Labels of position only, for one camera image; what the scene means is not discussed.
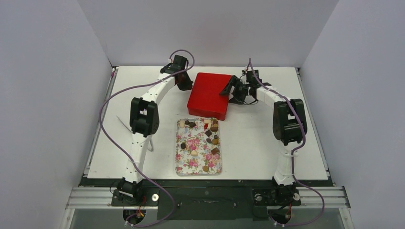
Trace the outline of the red box lid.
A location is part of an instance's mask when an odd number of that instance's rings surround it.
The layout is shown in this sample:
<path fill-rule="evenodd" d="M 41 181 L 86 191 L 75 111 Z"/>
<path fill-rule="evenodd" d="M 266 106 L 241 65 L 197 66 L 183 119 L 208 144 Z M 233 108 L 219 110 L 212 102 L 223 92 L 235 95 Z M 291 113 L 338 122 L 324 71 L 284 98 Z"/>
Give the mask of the red box lid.
<path fill-rule="evenodd" d="M 230 78 L 228 74 L 197 73 L 187 108 L 227 111 L 229 96 L 220 96 L 219 93 Z"/>

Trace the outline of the red chocolate box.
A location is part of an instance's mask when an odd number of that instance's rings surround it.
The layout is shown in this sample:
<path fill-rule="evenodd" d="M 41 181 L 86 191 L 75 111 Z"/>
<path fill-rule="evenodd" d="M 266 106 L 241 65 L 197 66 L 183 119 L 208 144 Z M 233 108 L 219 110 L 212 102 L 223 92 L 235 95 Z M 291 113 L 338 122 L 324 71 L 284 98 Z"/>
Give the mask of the red chocolate box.
<path fill-rule="evenodd" d="M 224 121 L 226 119 L 227 111 L 211 111 L 211 110 L 204 110 L 204 109 L 197 109 L 197 108 L 188 108 L 188 112 L 190 115 L 205 117 L 205 118 L 216 118 L 220 121 Z"/>

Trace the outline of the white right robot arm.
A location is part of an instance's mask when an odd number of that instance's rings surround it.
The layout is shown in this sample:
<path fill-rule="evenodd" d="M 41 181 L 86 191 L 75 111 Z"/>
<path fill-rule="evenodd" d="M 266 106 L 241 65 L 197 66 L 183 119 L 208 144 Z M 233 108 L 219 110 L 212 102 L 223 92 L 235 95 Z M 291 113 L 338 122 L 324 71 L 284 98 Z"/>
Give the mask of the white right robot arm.
<path fill-rule="evenodd" d="M 263 82 L 258 71 L 243 71 L 246 81 L 232 76 L 220 96 L 232 95 L 229 103 L 245 104 L 249 95 L 256 102 L 263 102 L 273 109 L 272 130 L 280 144 L 277 169 L 269 191 L 270 203 L 284 206 L 296 199 L 295 156 L 306 142 L 307 122 L 304 103 L 301 99 L 290 99 L 278 92 L 270 83 Z"/>

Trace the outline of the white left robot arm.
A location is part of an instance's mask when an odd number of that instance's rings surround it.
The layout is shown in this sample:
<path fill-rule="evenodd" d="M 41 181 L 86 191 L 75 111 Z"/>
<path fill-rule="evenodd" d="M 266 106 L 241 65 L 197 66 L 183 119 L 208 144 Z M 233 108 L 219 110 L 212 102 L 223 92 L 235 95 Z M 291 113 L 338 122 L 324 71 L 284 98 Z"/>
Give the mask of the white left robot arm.
<path fill-rule="evenodd" d="M 187 58 L 175 55 L 171 62 L 161 68 L 160 74 L 146 93 L 141 97 L 134 97 L 130 103 L 129 126 L 131 130 L 131 146 L 128 155 L 127 171 L 117 185 L 118 192 L 124 195 L 124 200 L 130 205 L 137 205 L 145 201 L 142 188 L 141 174 L 146 151 L 152 136 L 160 125 L 158 105 L 167 92 L 177 86 L 181 91 L 192 89 L 192 81 L 186 69 Z"/>

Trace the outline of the brown cube chocolate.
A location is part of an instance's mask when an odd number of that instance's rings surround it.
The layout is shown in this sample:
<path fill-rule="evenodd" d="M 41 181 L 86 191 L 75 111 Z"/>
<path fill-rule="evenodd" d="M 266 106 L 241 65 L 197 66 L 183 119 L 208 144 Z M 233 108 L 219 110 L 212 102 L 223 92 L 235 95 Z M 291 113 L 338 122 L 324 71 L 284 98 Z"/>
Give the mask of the brown cube chocolate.
<path fill-rule="evenodd" d="M 215 155 L 219 152 L 220 152 L 220 150 L 217 147 L 211 150 L 211 154 L 213 154 L 213 155 Z"/>

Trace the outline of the floral serving tray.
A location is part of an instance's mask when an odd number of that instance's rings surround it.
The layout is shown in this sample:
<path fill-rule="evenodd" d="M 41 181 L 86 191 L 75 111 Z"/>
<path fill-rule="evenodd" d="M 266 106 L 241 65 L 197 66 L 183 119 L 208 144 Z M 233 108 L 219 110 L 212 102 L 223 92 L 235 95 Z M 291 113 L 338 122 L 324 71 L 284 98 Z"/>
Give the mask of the floral serving tray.
<path fill-rule="evenodd" d="M 220 150 L 213 155 L 211 150 Z M 198 156 L 191 156 L 196 150 Z M 218 175 L 222 172 L 222 151 L 219 120 L 216 118 L 184 118 L 177 121 L 175 172 L 179 176 Z"/>

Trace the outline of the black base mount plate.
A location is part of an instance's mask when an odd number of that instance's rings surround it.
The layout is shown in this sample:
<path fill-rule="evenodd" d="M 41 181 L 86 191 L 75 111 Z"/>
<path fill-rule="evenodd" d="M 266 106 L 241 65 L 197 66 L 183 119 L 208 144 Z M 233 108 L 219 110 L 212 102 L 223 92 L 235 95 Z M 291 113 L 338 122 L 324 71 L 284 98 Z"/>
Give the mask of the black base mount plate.
<path fill-rule="evenodd" d="M 121 179 L 111 189 L 111 205 L 123 207 L 124 217 L 134 223 L 152 207 L 158 210 L 157 219 L 266 220 L 269 215 L 289 218 L 290 208 L 301 205 L 295 184 L 273 180 Z"/>

